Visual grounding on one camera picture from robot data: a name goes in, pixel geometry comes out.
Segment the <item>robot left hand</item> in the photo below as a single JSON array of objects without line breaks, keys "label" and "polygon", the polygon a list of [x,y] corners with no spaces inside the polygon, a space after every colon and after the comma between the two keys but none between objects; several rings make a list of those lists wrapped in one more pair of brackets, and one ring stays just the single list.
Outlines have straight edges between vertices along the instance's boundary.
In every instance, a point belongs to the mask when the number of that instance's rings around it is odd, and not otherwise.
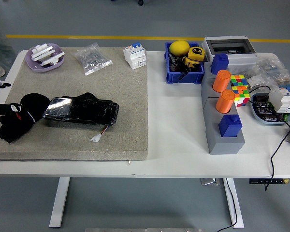
[{"label": "robot left hand", "polygon": [[[0,89],[10,87],[10,83],[6,83],[4,81],[0,81]],[[22,110],[22,106],[18,103],[11,103],[11,104],[0,104],[0,116],[3,115],[12,115],[19,113]]]}]

